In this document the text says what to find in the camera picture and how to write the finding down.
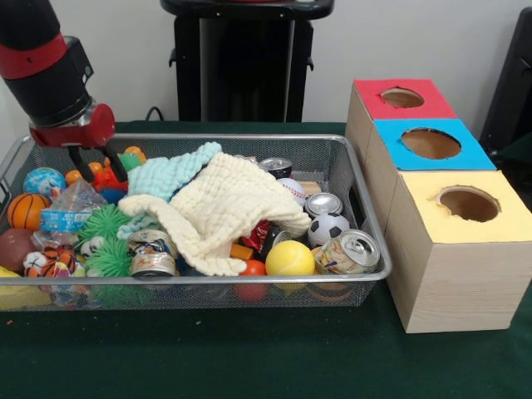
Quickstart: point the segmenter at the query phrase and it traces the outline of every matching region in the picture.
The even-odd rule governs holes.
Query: spiky ball
[[[127,242],[121,239],[107,239],[106,242],[86,260],[88,277],[129,277],[131,257]]]
[[[117,206],[110,204],[94,211],[78,233],[81,242],[93,239],[96,236],[104,239],[116,238],[118,229],[127,224],[131,218],[124,214]]]

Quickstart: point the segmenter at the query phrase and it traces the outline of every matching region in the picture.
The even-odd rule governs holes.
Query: light blue towel
[[[174,158],[154,158],[137,166],[128,174],[128,196],[148,194],[170,201],[175,192],[187,185],[209,161],[222,150],[216,142],[205,143],[192,154]],[[133,220],[122,225],[116,235],[127,239],[143,229],[159,229],[160,224],[148,214],[139,214]]]

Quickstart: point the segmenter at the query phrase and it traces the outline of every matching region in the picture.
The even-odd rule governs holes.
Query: metal wire basket
[[[343,216],[352,228],[369,233],[381,248],[373,273],[351,275],[175,278],[0,278],[0,310],[279,308],[358,306],[376,281],[392,270],[390,255],[367,192],[357,157],[338,135],[116,135],[113,147],[122,152],[139,146],[148,158],[191,152],[206,141],[218,141],[231,155],[278,156],[293,162],[296,180],[319,183],[344,203]],[[103,162],[97,151],[88,161]],[[37,167],[66,173],[73,169],[64,150],[19,140],[0,165],[3,200],[2,231],[9,201],[22,193],[22,182]]]

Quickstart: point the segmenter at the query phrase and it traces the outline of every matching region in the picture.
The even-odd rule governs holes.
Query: wooden cube
[[[401,172],[386,239],[407,333],[510,325],[532,277],[532,214],[501,172]]]
[[[427,79],[354,81],[346,137],[364,170],[375,120],[456,118],[455,112]]]
[[[495,170],[458,119],[375,121],[366,158],[367,188],[386,230],[398,170]]]

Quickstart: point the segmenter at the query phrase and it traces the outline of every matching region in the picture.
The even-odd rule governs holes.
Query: orange basketball
[[[47,197],[40,194],[20,194],[7,209],[7,221],[16,229],[38,231],[41,225],[41,211],[50,206]]]

